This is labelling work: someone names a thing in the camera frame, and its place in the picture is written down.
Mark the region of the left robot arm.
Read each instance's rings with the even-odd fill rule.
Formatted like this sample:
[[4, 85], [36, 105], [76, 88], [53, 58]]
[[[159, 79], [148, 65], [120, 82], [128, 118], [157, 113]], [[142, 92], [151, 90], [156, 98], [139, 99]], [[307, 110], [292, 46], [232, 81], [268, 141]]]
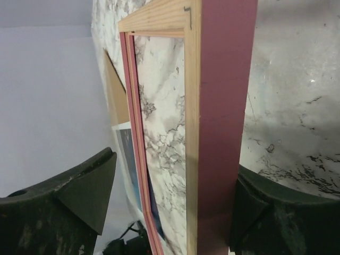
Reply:
[[[133, 231], [137, 236], [124, 240], [125, 235]], [[146, 229], [140, 221], [131, 223], [124, 233], [117, 239], [112, 240], [102, 251], [103, 255], [151, 255], [151, 246], [149, 243]]]

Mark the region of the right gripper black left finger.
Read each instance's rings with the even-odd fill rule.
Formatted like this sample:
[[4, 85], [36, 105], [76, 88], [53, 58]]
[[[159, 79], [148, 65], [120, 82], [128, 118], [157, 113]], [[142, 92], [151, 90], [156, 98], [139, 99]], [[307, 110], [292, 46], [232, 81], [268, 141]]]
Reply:
[[1, 198], [1, 254], [93, 254], [104, 229], [116, 161], [107, 147]]

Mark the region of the brown cardboard backing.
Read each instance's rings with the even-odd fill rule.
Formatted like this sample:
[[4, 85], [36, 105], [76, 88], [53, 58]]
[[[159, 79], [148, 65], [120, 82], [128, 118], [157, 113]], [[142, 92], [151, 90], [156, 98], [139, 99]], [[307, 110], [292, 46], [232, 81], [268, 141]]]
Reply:
[[128, 101], [125, 88], [106, 50], [104, 57], [108, 111], [111, 125], [115, 126], [130, 121]]

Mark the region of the pink picture frame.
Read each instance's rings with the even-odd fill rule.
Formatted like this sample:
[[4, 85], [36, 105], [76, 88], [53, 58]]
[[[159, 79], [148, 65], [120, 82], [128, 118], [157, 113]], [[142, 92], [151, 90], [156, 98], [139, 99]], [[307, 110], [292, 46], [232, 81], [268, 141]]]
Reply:
[[188, 254], [227, 254], [257, 4], [151, 1], [118, 22], [143, 213], [154, 254], [161, 249], [146, 195], [133, 38], [184, 39], [186, 247]]

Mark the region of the blue landscape photo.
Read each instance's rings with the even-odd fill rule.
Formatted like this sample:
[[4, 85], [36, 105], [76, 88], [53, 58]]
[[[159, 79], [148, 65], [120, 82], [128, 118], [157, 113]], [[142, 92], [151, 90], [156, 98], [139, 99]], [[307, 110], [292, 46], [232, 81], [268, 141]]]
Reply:
[[133, 150], [131, 123], [124, 122], [112, 126], [112, 130], [117, 135], [117, 142], [122, 154], [122, 162], [127, 178], [127, 196], [132, 205], [133, 212], [142, 218], [141, 195], [139, 192], [138, 175]]

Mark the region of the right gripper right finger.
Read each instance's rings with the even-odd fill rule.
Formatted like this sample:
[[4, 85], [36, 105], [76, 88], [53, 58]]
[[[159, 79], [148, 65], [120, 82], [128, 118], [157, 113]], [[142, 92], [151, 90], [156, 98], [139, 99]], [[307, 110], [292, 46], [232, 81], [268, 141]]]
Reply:
[[339, 254], [339, 200], [239, 168], [229, 249], [243, 254]]

